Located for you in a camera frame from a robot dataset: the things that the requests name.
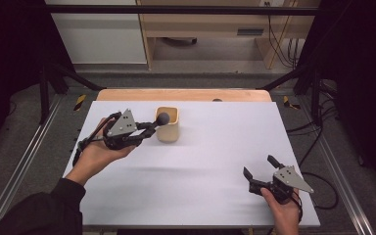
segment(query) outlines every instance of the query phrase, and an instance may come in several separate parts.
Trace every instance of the human hand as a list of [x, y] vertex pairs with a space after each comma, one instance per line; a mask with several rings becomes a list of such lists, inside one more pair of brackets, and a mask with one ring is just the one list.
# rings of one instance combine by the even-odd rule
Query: human hand
[[[96, 134], [96, 136], [101, 135], [103, 135], [103, 128]], [[88, 179], [102, 171], [110, 163], [125, 158], [135, 148], [136, 146], [128, 146], [120, 150], [111, 150], [106, 147], [104, 141], [93, 141], [83, 150], [78, 162], [66, 178], [84, 186]]]
[[[285, 205], [279, 204], [274, 198], [273, 194], [266, 188], [260, 189], [261, 194], [270, 206], [271, 212], [274, 218], [274, 227], [276, 234], [279, 235], [296, 235], [299, 234], [299, 208], [293, 202], [290, 201]], [[292, 197], [296, 201], [299, 200], [299, 190], [295, 189], [295, 193]]]

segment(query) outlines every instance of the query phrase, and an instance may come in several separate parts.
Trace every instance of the person's right hand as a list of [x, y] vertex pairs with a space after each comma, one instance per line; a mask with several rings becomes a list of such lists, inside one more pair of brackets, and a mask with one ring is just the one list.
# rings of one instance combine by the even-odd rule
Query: person's right hand
[[[285, 205], [279, 204], [273, 194], [265, 188], [261, 188], [261, 194], [270, 206], [274, 218], [274, 228], [279, 235], [297, 235], [299, 234], [299, 208], [290, 201]], [[296, 194], [293, 197], [298, 201], [299, 191], [295, 189]]]

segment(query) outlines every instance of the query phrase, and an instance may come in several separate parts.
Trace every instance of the white cabinet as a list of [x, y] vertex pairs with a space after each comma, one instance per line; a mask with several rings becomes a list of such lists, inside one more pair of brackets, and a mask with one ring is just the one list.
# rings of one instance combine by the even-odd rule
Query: white cabinet
[[[133, 0], [46, 0], [47, 4], [135, 5]], [[79, 64], [146, 64], [137, 14], [52, 14], [71, 61]]]

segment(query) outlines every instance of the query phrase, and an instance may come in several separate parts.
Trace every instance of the white table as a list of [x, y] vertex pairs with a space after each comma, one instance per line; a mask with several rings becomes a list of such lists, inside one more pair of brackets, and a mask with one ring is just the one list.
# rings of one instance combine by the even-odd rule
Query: white table
[[[127, 158], [86, 184], [81, 203], [85, 226], [138, 228], [234, 228], [273, 225], [263, 197], [248, 192], [247, 167], [255, 179], [270, 181], [274, 156], [284, 165], [297, 161], [272, 102], [95, 101], [78, 140], [100, 119], [129, 108], [136, 121], [153, 121], [159, 106], [179, 109], [180, 137], [166, 144], [154, 135]], [[66, 173], [71, 170], [71, 162]], [[300, 192], [300, 226], [319, 226], [308, 193]]]

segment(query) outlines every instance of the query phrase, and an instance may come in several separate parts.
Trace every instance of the wire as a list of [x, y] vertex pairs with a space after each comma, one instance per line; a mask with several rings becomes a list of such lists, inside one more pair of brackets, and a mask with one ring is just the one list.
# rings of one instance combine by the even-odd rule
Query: wire
[[315, 146], [315, 144], [316, 144], [317, 141], [319, 140], [320, 135], [322, 134], [322, 131], [323, 131], [323, 126], [322, 126], [322, 124], [321, 124], [320, 130], [319, 130], [319, 133], [318, 133], [317, 136], [316, 136], [316, 139], [313, 141], [312, 145], [310, 145], [310, 147], [309, 147], [309, 149], [306, 151], [304, 157], [301, 159], [301, 162], [299, 163], [299, 167], [302, 167], [302, 164], [303, 164], [304, 161], [306, 160], [307, 156], [309, 156], [310, 151], [313, 149], [313, 147]]
[[274, 228], [270, 228], [270, 229], [268, 230], [268, 232], [267, 232], [267, 235], [271, 235], [271, 233], [273, 232], [273, 229], [274, 229]]
[[[295, 39], [295, 49], [294, 49], [294, 54], [291, 56], [291, 51], [292, 51], [292, 42]], [[299, 47], [299, 38], [290, 38], [289, 39], [289, 44], [288, 44], [288, 60], [292, 64], [292, 67], [295, 69], [296, 65], [298, 64], [298, 47]]]
[[302, 210], [302, 200], [301, 200], [301, 197], [299, 197], [299, 194], [297, 194], [295, 191], [293, 191], [293, 193], [298, 197], [299, 202], [296, 199], [294, 199], [293, 197], [290, 197], [290, 199], [292, 200], [292, 202], [294, 202], [296, 204], [296, 206], [298, 206], [299, 222], [301, 222], [302, 217], [304, 216], [304, 210]]
[[300, 127], [296, 127], [296, 128], [293, 128], [293, 129], [288, 129], [288, 130], [286, 130], [286, 132], [287, 133], [291, 133], [291, 132], [295, 132], [295, 131], [298, 131], [298, 130], [302, 130], [302, 129], [305, 129], [305, 128], [311, 126], [312, 124], [314, 124], [313, 121], [311, 121], [311, 122], [309, 122], [309, 123], [307, 123], [305, 125], [302, 125]]
[[327, 116], [325, 119], [328, 119], [328, 118], [330, 118], [330, 117], [337, 117], [337, 116], [338, 116], [338, 114], [337, 114], [337, 110], [335, 109], [334, 111], [335, 111], [334, 114], [331, 114], [330, 116]]
[[[283, 51], [282, 51], [282, 48], [280, 47], [280, 44], [279, 42], [277, 41], [277, 38], [276, 38], [276, 35], [274, 35], [274, 32], [271, 28], [271, 19], [270, 19], [270, 16], [267, 16], [268, 17], [268, 42], [270, 43], [271, 45], [271, 48], [273, 48], [274, 52], [276, 53], [277, 57], [279, 58], [280, 62], [282, 63], [282, 65], [284, 67], [287, 67], [287, 68], [291, 68], [292, 65], [291, 63], [286, 59], [285, 55], [283, 54]], [[282, 61], [282, 58], [280, 57], [279, 53], [277, 52], [276, 48], [273, 46], [273, 43], [271, 43], [271, 36], [270, 34], [273, 34], [273, 37], [274, 37], [274, 40], [276, 41], [277, 43], [277, 48], [279, 48], [279, 51], [280, 53], [282, 54], [282, 57], [283, 59], [288, 62], [289, 65], [285, 65], [285, 63]]]
[[93, 139], [93, 140], [90, 140], [90, 142], [96, 142], [96, 141], [102, 141], [103, 139]]
[[288, 134], [288, 136], [298, 136], [298, 135], [308, 135], [310, 133], [313, 133], [315, 131], [318, 131], [320, 128], [317, 128], [317, 129], [314, 129], [314, 130], [311, 130], [311, 131], [308, 131], [308, 132], [304, 132], [304, 133], [298, 133], [298, 134]]
[[327, 179], [325, 179], [324, 177], [321, 177], [317, 174], [314, 174], [314, 173], [310, 173], [310, 172], [302, 172], [302, 174], [306, 174], [306, 175], [310, 175], [310, 176], [313, 176], [313, 177], [316, 177], [322, 181], [324, 181], [325, 183], [327, 183], [331, 188], [332, 190], [334, 191], [334, 195], [335, 195], [335, 201], [334, 201], [334, 204], [332, 204], [331, 206], [328, 206], [328, 207], [322, 207], [322, 206], [315, 206], [316, 208], [318, 209], [322, 209], [322, 210], [332, 210], [334, 209], [335, 207], [338, 206], [338, 203], [339, 203], [339, 196], [338, 196], [338, 191], [337, 189], [334, 187], [334, 185], [332, 185], [332, 183], [330, 183]]
[[8, 117], [11, 116], [15, 112], [15, 110], [17, 109], [17, 103], [11, 101], [11, 105], [13, 105], [14, 108], [8, 113]]
[[320, 104], [320, 107], [323, 107], [328, 102], [334, 102], [334, 101], [335, 101], [335, 99], [327, 99], [324, 102], [322, 102], [322, 104]]
[[337, 92], [330, 88], [321, 88], [320, 94], [324, 95], [327, 98], [334, 99], [334, 100], [335, 100], [335, 97], [337, 96]]
[[78, 162], [78, 159], [80, 158], [80, 155], [81, 155], [81, 152], [84, 151], [84, 149], [91, 143], [93, 142], [93, 139], [94, 137], [96, 136], [96, 134], [103, 128], [103, 126], [106, 125], [106, 123], [108, 123], [111, 119], [113, 118], [120, 118], [121, 116], [121, 112], [118, 112], [118, 113], [114, 113], [114, 114], [111, 114], [109, 115], [107, 118], [105, 118], [98, 126], [97, 128], [85, 139], [83, 139], [82, 141], [79, 141], [78, 142], [78, 147], [77, 149], [75, 150], [75, 155], [74, 155], [74, 159], [72, 160], [72, 166], [75, 166], [75, 164]]
[[328, 109], [327, 109], [327, 110], [321, 115], [321, 117], [323, 118], [323, 117], [329, 115], [329, 113], [332, 113], [332, 112], [334, 112], [334, 111], [337, 111], [337, 108], [335, 108], [335, 107], [330, 107], [330, 108], [328, 108]]

